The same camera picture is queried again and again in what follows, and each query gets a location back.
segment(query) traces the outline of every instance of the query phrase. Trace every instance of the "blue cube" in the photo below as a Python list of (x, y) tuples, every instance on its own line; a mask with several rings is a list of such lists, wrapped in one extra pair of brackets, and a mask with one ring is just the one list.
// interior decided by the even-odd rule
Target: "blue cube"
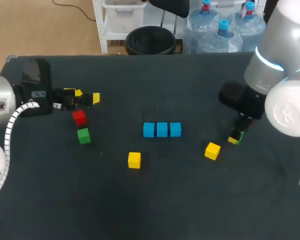
[(171, 122), (170, 123), (170, 137), (177, 138), (181, 137), (181, 123)]
[(168, 123), (167, 122), (157, 122), (156, 123), (156, 136), (158, 138), (168, 137)]
[(143, 137), (144, 138), (155, 137), (155, 124), (153, 122), (145, 122), (143, 124)]

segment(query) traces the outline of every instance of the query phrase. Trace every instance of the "black chair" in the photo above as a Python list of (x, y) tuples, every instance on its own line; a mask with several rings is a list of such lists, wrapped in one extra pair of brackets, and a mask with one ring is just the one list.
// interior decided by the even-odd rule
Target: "black chair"
[[(163, 10), (160, 26), (143, 26), (130, 32), (125, 39), (125, 50), (129, 55), (170, 55), (176, 49), (177, 16), (189, 14), (189, 0), (149, 0)], [(173, 33), (163, 28), (165, 12), (175, 14)]]

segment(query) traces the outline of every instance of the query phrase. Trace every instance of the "black table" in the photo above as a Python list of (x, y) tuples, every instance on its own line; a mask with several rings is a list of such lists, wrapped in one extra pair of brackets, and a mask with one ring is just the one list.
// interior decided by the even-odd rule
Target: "black table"
[[(226, 142), (237, 113), (218, 91), (243, 81), (251, 54), (44, 58), (54, 88), (100, 92), (84, 108), (92, 143), (79, 144), (70, 111), (17, 120), (0, 240), (300, 240), (300, 138), (264, 116)], [(25, 59), (1, 76), (20, 81)], [(181, 122), (182, 138), (145, 139), (145, 121)]]

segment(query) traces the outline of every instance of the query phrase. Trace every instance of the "label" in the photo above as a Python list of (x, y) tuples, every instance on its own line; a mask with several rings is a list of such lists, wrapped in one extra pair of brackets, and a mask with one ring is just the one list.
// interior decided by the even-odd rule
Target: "label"
[(245, 18), (246, 14), (247, 14), (247, 9), (246, 6), (244, 6), (244, 8), (242, 9), (242, 19)]
[(46, 97), (46, 91), (32, 91), (31, 97), (34, 98), (45, 98)]

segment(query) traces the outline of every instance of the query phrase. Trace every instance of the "plastic water bottle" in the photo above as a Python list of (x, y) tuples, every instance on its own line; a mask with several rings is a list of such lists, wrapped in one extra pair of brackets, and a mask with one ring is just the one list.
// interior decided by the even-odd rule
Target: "plastic water bottle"
[(195, 54), (199, 38), (217, 29), (219, 15), (210, 9), (210, 5), (211, 0), (202, 0), (201, 9), (194, 10), (188, 17), (182, 38), (184, 54)]
[(241, 36), (229, 30), (229, 21), (222, 19), (217, 32), (212, 32), (200, 38), (198, 53), (237, 53), (242, 52), (244, 41)]
[(264, 19), (254, 14), (255, 3), (247, 1), (245, 3), (246, 14), (242, 18), (242, 13), (235, 14), (235, 30), (243, 39), (243, 51), (254, 52), (261, 42), (263, 33), (266, 29)]

